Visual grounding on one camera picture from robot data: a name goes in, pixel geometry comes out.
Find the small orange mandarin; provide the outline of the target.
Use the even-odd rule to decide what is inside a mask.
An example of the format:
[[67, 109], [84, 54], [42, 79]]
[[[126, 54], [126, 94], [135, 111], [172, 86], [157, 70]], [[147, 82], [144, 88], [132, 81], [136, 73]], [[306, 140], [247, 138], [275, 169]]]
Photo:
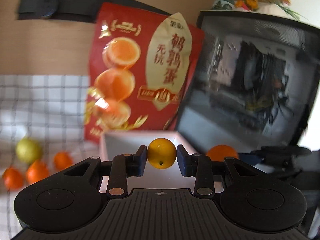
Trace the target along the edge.
[[176, 160], [176, 156], [176, 147], [168, 139], [155, 139], [148, 146], [147, 159], [154, 168], [167, 169], [171, 167]]

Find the green guava fruit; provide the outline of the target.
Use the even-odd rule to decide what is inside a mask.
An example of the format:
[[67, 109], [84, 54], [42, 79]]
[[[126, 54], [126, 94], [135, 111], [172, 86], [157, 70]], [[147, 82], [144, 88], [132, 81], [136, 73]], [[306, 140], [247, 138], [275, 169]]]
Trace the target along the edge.
[[36, 140], [23, 138], [16, 145], [16, 155], [21, 162], [32, 164], [42, 158], [43, 149]]

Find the pink gift box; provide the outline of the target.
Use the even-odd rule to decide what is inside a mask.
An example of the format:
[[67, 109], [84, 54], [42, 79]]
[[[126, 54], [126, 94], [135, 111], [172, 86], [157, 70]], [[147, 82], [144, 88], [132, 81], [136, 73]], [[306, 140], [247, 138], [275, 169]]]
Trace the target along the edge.
[[186, 191], [210, 198], [221, 185], [214, 183], [210, 158], [194, 152], [176, 132], [112, 132], [101, 137], [101, 164], [108, 177], [106, 193], [127, 197], [132, 190], [154, 192], [159, 197]]

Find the glass panel computer case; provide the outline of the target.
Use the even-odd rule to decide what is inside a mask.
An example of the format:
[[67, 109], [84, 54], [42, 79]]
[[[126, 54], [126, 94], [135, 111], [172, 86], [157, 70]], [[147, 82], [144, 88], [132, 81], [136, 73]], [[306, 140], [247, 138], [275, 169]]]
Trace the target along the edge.
[[197, 150], [296, 145], [319, 87], [319, 29], [254, 12], [202, 11], [204, 42], [178, 114]]

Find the white grid tablecloth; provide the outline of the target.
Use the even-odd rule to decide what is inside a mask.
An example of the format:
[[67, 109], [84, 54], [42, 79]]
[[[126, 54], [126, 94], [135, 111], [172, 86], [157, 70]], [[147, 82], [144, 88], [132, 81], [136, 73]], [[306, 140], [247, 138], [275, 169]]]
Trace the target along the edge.
[[87, 76], [1, 75], [1, 172], [27, 170], [15, 152], [24, 137], [42, 145], [50, 173], [57, 152], [67, 151], [75, 163], [98, 155], [98, 146], [84, 139], [88, 85]]

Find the red snack bag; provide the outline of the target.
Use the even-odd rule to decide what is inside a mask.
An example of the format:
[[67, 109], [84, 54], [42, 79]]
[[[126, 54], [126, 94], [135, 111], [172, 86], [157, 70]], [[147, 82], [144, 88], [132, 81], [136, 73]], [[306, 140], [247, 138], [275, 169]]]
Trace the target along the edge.
[[174, 129], [204, 32], [183, 15], [104, 3], [89, 57], [84, 135]]

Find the orange flower bouquet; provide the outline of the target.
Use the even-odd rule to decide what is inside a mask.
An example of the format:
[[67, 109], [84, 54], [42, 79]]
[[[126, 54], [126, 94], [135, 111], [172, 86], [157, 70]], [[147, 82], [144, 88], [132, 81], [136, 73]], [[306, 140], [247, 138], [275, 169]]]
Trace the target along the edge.
[[290, 0], [237, 0], [235, 9], [256, 12], [265, 15], [279, 16], [300, 21], [302, 15], [293, 11]]

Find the black monitor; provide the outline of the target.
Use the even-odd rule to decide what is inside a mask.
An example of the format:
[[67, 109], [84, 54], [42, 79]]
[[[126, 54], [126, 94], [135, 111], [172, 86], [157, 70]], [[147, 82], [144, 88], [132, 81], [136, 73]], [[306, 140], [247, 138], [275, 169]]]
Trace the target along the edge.
[[17, 19], [94, 23], [101, 5], [105, 2], [169, 15], [168, 12], [135, 0], [20, 0]]

